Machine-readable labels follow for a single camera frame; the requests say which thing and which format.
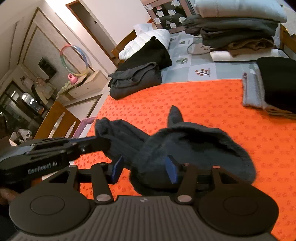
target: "metal screw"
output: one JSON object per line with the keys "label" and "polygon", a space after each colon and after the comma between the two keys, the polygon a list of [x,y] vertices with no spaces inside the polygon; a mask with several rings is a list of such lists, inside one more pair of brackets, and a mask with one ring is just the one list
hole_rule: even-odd
{"label": "metal screw", "polygon": [[179,202],[190,202],[192,200],[192,197],[189,195],[180,195],[177,197]]}
{"label": "metal screw", "polygon": [[107,202],[111,199],[111,197],[108,195],[108,194],[100,194],[96,197],[96,199],[99,201],[99,202]]}

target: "orange bedsheet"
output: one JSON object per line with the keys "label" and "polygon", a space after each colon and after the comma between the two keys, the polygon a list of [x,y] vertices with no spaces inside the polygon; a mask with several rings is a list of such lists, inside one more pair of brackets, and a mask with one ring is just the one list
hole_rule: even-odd
{"label": "orange bedsheet", "polygon": [[[253,185],[270,195],[280,215],[272,234],[279,240],[296,239],[296,121],[271,117],[264,111],[245,108],[241,80],[217,80],[163,84],[116,101],[108,96],[97,119],[123,119],[152,135],[166,127],[171,105],[177,106],[184,121],[217,127],[229,134],[250,154],[257,177]],[[89,136],[94,135],[94,124]],[[102,152],[81,156],[79,168],[109,162]],[[124,169],[119,182],[110,185],[117,195],[138,195]],[[89,183],[81,192],[92,198]]]}

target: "wooden headboard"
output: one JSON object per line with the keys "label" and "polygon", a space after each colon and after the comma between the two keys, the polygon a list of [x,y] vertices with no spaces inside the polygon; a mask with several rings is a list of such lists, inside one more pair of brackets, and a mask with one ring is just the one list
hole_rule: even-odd
{"label": "wooden headboard", "polygon": [[296,35],[292,36],[288,33],[287,29],[281,24],[281,45],[280,49],[284,50],[285,46],[290,48],[296,53]]}
{"label": "wooden headboard", "polygon": [[137,37],[135,30],[129,33],[116,47],[111,51],[111,53],[118,58],[119,53],[124,49],[124,47],[132,40]]}

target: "doorway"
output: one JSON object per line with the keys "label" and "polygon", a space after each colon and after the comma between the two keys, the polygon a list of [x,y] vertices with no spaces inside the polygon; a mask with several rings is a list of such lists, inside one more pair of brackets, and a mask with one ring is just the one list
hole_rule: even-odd
{"label": "doorway", "polygon": [[114,65],[118,67],[119,60],[111,53],[111,51],[115,48],[115,45],[112,41],[110,41],[110,38],[87,11],[87,9],[81,4],[81,2],[79,2],[79,0],[66,4],[66,6],[82,24],[86,31],[88,31],[91,37],[96,41]]}

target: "gray cloth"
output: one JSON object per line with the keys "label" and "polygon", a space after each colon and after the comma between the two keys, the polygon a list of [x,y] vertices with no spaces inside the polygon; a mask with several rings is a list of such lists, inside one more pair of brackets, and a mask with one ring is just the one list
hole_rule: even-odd
{"label": "gray cloth", "polygon": [[132,161],[136,170],[132,169],[131,183],[137,191],[143,187],[166,191],[176,187],[166,173],[165,158],[168,155],[180,164],[193,164],[202,170],[221,166],[249,183],[256,176],[248,153],[227,133],[218,128],[184,122],[175,106],[170,109],[168,127],[149,137]]}
{"label": "gray cloth", "polygon": [[256,64],[254,64],[254,68],[255,73],[251,73],[249,75],[247,75],[247,73],[244,73],[242,77],[242,83],[244,87],[242,105],[263,109],[270,115],[296,119],[296,114],[287,110],[281,110],[275,106],[268,104],[264,100],[264,85],[260,69]]}
{"label": "gray cloth", "polygon": [[279,21],[258,18],[202,18],[192,15],[183,21],[187,34],[202,35],[203,45],[224,47],[242,39],[270,38],[274,36]]}
{"label": "gray cloth", "polygon": [[121,99],[140,90],[161,84],[161,72],[158,65],[147,63],[125,71],[108,75],[112,78],[110,96]]}
{"label": "gray cloth", "polygon": [[184,122],[179,109],[172,106],[168,127],[150,136],[124,120],[96,121],[96,135],[110,141],[104,154],[111,160],[123,155],[131,170],[131,183],[140,194],[174,193],[165,169],[165,157],[172,155],[180,164],[190,163],[203,170],[218,165],[252,183],[256,170],[248,153],[224,131]]}

